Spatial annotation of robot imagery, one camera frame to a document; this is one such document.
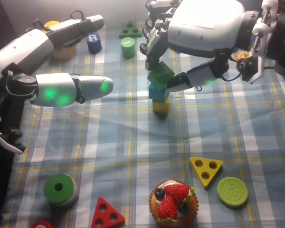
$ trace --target robotic arm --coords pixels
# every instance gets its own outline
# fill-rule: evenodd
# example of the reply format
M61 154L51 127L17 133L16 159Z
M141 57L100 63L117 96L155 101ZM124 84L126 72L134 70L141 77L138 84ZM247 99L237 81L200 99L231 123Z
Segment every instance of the robotic arm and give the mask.
M162 13L169 3L170 9ZM152 10L149 20L155 26L151 30L147 23L150 32L143 30L146 40L140 46L146 55L145 68L155 69L168 47L193 56L214 58L174 76L167 84L170 92L210 84L218 78L232 81L242 76L242 80L252 84L263 76L266 58L276 60L275 71L285 76L285 13L277 14L279 4L285 7L285 0L263 0L261 14L245 12L235 0L153 1L146 6ZM162 10L155 18L154 11L160 6ZM235 61L231 54L237 48L250 51L250 57L237 62L239 75L228 80L224 74L229 69L228 60Z
M63 21L28 32L0 50L0 86L14 98L29 99L34 105L65 106L77 101L101 98L111 93L113 82L103 76L81 76L68 73L34 75L38 68L55 52L80 42L89 33L101 29L102 16ZM22 153L25 147L6 142L0 133L0 144L7 150Z

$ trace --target strawberry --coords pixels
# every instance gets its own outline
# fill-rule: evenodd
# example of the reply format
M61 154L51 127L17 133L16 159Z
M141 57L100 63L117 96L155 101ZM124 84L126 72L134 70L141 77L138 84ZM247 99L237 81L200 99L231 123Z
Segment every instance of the strawberry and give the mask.
M184 184L173 184L165 186L166 196L171 196L176 204L182 203L190 191L190 187Z
M158 208L158 217L161 219L177 218L177 207L171 196L166 196Z

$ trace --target table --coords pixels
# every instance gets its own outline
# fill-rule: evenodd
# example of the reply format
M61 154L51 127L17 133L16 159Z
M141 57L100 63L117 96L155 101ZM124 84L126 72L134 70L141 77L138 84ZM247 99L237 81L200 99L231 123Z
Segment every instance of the table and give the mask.
M179 179L196 187L199 228L285 227L285 81L273 70L253 85L218 80L201 92L171 94L166 119L152 112L148 72L139 53L121 54L119 27L99 31L103 50L90 55L85 40L77 55L63 63L48 61L41 73L78 73L112 78L113 92L83 105L37 107L26 103L21 122L23 155L17 156L9 182L1 227L27 228L44 219L56 228L89 228L98 197L125 219L125 227L157 227L149 212L152 189ZM175 72L206 61L171 50L163 61ZM225 75L238 73L235 64ZM223 160L222 172L206 191L189 157ZM79 190L69 211L52 210L43 196L47 178L68 173ZM224 206L218 182L235 176L248 188L240 210Z

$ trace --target yellow triangle block with holes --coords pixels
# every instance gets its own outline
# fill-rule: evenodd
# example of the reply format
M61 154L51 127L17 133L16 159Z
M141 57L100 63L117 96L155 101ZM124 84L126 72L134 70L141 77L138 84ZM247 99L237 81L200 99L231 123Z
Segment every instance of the yellow triangle block with holes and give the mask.
M190 162L205 189L209 186L223 165L222 160L208 158L190 157Z

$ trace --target white wall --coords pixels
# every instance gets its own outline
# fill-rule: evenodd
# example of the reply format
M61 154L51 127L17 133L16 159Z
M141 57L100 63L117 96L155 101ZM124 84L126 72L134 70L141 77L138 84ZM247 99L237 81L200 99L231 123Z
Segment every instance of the white wall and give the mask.
M81 10L86 17L100 14L106 25L120 25L129 20L141 22L147 19L147 0L1 0L15 29L20 35L32 22L43 23L69 17L71 11Z

